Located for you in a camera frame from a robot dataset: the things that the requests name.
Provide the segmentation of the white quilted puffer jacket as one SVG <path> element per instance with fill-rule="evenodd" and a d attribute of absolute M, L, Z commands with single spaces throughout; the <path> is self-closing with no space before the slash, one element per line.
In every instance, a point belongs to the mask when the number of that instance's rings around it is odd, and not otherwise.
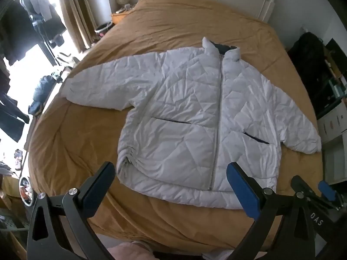
<path fill-rule="evenodd" d="M 131 190 L 171 203 L 238 210 L 226 178 L 236 162 L 276 189 L 281 148 L 314 154 L 321 138 L 282 89 L 207 38 L 200 48 L 127 56 L 87 68 L 62 92 L 81 106 L 127 110 L 116 175 Z"/>

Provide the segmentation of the blue clothes pile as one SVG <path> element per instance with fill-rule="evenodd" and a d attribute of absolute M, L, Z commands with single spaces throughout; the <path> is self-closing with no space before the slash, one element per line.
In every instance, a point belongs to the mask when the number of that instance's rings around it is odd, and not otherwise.
<path fill-rule="evenodd" d="M 38 116 L 44 110 L 45 104 L 57 83 L 62 83 L 62 78 L 59 75 L 43 76 L 33 95 L 33 102 L 28 107 L 28 113 L 32 116 Z"/>

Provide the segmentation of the white storage drawers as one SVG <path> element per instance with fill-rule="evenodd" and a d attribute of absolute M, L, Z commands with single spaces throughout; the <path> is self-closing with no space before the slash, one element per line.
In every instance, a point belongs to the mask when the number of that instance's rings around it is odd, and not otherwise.
<path fill-rule="evenodd" d="M 336 184 L 346 180 L 346 104 L 342 100 L 318 120 L 322 139 L 324 180 Z"/>

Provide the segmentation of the dark cluttered shelf unit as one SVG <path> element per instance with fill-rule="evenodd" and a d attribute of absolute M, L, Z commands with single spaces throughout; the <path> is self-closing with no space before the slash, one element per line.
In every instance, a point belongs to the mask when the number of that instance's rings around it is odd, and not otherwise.
<path fill-rule="evenodd" d="M 324 46 L 324 57 L 328 70 L 324 74 L 323 88 L 320 90 L 323 99 L 319 102 L 317 119 L 346 99 L 346 53 L 334 38 Z"/>

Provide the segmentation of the black bag on hook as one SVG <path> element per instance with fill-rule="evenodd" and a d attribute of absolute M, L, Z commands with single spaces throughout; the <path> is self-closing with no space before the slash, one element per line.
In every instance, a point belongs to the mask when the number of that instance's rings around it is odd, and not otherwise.
<path fill-rule="evenodd" d="M 288 55 L 306 88 L 323 83 L 328 68 L 324 45 L 316 35 L 304 33 L 290 48 Z"/>

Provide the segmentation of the black round basket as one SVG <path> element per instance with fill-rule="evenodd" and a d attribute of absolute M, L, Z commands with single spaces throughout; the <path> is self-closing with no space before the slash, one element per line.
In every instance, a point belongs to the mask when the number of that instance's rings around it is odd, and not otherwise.
<path fill-rule="evenodd" d="M 108 31 L 113 28 L 114 24 L 112 21 L 106 22 L 102 25 L 99 25 L 95 29 L 95 34 L 97 34 L 100 38 L 103 37 Z"/>

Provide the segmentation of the wooden nightstand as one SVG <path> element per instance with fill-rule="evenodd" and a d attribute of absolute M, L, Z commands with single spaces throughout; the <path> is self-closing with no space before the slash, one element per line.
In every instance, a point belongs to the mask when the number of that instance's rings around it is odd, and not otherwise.
<path fill-rule="evenodd" d="M 111 20 L 113 24 L 118 24 L 120 23 L 121 20 L 123 20 L 126 16 L 128 16 L 132 10 L 133 10 L 133 5 L 131 4 L 126 4 L 122 6 L 119 10 L 117 10 L 115 13 L 111 15 Z"/>

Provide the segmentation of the beige window curtain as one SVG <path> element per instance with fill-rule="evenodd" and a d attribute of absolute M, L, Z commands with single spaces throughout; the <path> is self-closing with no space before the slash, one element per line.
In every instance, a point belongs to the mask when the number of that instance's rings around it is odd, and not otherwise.
<path fill-rule="evenodd" d="M 88 0 L 59 0 L 59 3 L 65 26 L 77 51 L 87 50 L 98 39 Z"/>

